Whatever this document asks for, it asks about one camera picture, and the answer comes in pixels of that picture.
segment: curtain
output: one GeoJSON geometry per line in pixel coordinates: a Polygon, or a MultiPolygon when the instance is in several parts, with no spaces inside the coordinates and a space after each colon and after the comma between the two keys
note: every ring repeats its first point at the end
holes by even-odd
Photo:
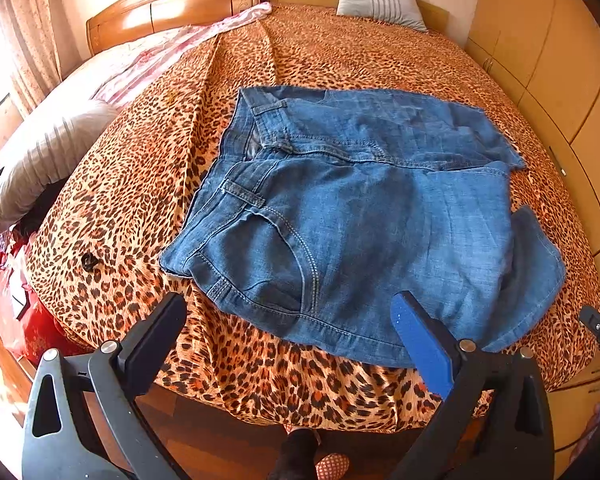
{"type": "Polygon", "coordinates": [[[13,61],[11,99],[26,117],[62,81],[49,0],[0,0],[0,30],[13,61]]]}

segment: belt loop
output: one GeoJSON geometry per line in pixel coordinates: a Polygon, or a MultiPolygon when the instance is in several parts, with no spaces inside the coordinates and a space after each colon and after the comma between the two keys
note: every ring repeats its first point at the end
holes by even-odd
{"type": "Polygon", "coordinates": [[[257,207],[258,209],[262,208],[266,203],[263,197],[256,195],[254,192],[251,192],[230,180],[225,180],[222,183],[221,189],[223,193],[228,193],[240,200],[244,200],[247,204],[257,207]]]}

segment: jeans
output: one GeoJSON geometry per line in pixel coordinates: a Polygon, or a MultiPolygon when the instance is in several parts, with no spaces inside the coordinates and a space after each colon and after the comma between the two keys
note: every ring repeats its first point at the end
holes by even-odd
{"type": "Polygon", "coordinates": [[[544,315],[565,269],[528,207],[523,159],[484,112],[398,90],[243,88],[220,154],[160,258],[220,310],[297,343],[413,367],[409,290],[487,351],[544,315]]]}

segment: gray striped pillow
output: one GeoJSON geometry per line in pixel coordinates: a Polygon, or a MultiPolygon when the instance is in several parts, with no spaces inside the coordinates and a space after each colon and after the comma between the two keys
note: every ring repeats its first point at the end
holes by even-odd
{"type": "Polygon", "coordinates": [[[426,32],[416,0],[340,0],[339,16],[362,16],[426,32]]]}

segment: pillow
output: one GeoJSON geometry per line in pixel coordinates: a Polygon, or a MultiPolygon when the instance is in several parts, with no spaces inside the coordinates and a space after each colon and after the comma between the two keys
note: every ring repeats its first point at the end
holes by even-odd
{"type": "Polygon", "coordinates": [[[361,16],[426,32],[416,0],[339,0],[339,16],[361,16]]]}
{"type": "Polygon", "coordinates": [[[0,233],[30,211],[46,186],[73,173],[117,114],[111,105],[88,100],[71,105],[59,117],[45,114],[24,121],[23,131],[16,132],[25,134],[20,135],[20,147],[0,176],[0,233]]]}

